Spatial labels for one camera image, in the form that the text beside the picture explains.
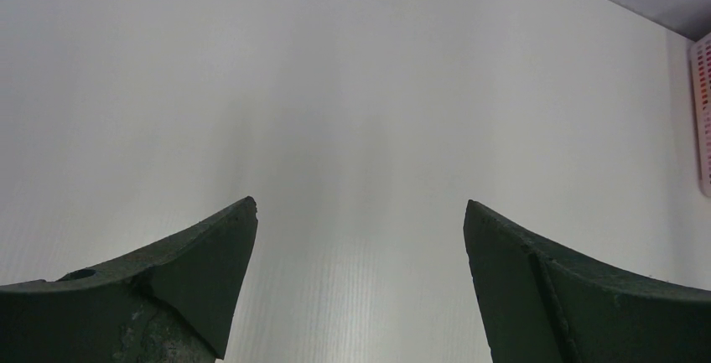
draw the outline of pink plastic basket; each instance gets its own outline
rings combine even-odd
[[[698,156],[701,190],[711,197],[711,34],[692,46],[689,56],[693,75],[694,107],[698,124]]]

